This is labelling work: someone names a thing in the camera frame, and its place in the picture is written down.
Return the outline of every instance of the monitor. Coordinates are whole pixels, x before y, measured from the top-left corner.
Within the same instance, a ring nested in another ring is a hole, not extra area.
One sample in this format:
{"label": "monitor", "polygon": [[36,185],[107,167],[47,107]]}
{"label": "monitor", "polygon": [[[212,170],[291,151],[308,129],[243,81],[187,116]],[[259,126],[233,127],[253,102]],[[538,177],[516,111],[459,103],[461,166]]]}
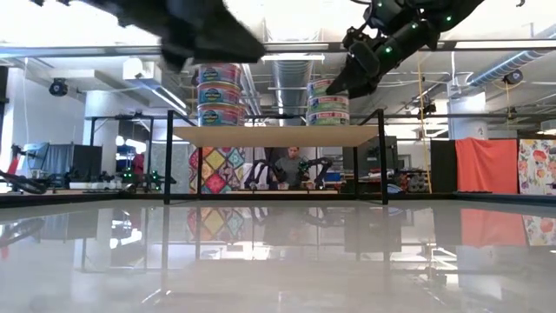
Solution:
{"label": "monitor", "polygon": [[46,154],[49,152],[49,143],[27,143],[23,146],[25,162],[29,170],[42,170]]}

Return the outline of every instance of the person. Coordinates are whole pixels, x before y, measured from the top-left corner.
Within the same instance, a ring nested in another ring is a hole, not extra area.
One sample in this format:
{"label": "person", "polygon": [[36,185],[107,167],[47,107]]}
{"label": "person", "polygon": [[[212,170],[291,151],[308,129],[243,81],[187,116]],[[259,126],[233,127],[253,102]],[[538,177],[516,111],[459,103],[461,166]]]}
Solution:
{"label": "person", "polygon": [[299,157],[299,147],[289,147],[288,156],[281,157],[275,166],[285,174],[284,183],[288,184],[289,189],[299,189],[301,187],[301,177],[299,173],[299,164],[303,161]]}

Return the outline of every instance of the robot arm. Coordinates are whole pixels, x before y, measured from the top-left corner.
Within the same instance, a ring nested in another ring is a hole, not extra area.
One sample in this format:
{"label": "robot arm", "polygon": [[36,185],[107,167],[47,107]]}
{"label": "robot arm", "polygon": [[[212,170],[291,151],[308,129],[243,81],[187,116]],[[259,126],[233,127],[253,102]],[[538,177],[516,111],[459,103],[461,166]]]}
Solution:
{"label": "robot arm", "polygon": [[[468,17],[484,0],[372,0],[365,23],[343,39],[348,54],[329,95],[347,90],[350,98],[372,94],[382,77],[426,45],[436,50],[440,33]],[[375,38],[363,33],[377,29]]]}
{"label": "robot arm", "polygon": [[[258,174],[255,175],[256,167],[259,164],[261,164],[261,167],[259,169]],[[245,184],[244,184],[245,189],[250,189],[250,190],[257,189],[257,184],[259,184],[259,180],[261,179],[262,172],[266,167],[272,170],[272,173],[275,175],[276,179],[278,179],[279,182],[284,181],[284,173],[280,169],[278,169],[276,165],[272,164],[271,162],[265,159],[255,160],[253,162],[253,166],[251,167],[251,170],[249,171],[247,179],[245,180]]]}
{"label": "robot arm", "polygon": [[[69,4],[72,0],[57,1]],[[266,53],[223,0],[82,1],[115,15],[121,26],[134,24],[160,36],[162,56],[175,70],[190,58],[196,63],[257,63]],[[371,0],[363,15],[365,23],[347,30],[342,42],[348,51],[345,67],[327,93],[348,90],[350,98],[372,94],[386,73],[424,45],[435,50],[440,33],[455,27],[483,1]],[[377,29],[378,35],[364,34],[367,26]]]}
{"label": "robot arm", "polygon": [[[70,5],[72,0],[57,1]],[[196,63],[257,63],[266,52],[222,0],[82,1],[116,16],[122,27],[133,24],[161,37],[162,56],[173,70],[181,70],[190,58]]]}
{"label": "robot arm", "polygon": [[314,187],[318,190],[324,189],[324,176],[327,174],[328,169],[332,166],[332,160],[327,157],[319,157],[314,160],[308,160],[300,164],[299,175],[303,176],[308,172],[308,169],[313,166],[321,165],[321,171],[314,179]]}

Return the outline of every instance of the wooden shelf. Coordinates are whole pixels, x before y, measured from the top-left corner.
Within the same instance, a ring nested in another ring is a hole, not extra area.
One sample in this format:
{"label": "wooden shelf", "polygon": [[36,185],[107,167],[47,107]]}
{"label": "wooden shelf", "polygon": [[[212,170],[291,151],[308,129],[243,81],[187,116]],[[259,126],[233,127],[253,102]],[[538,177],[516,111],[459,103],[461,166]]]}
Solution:
{"label": "wooden shelf", "polygon": [[175,127],[197,147],[357,147],[378,134],[376,126]]}

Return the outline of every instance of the orange curtain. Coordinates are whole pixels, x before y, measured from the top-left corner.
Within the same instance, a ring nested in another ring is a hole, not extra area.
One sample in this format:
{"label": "orange curtain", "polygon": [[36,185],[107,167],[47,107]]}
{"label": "orange curtain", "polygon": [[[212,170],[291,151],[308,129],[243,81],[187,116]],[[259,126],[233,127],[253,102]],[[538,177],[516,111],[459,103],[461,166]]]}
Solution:
{"label": "orange curtain", "polygon": [[456,140],[458,190],[518,193],[516,140]]}
{"label": "orange curtain", "polygon": [[[516,140],[456,140],[458,190],[517,194]],[[488,210],[461,211],[461,241],[465,245],[526,244],[519,214]]]}

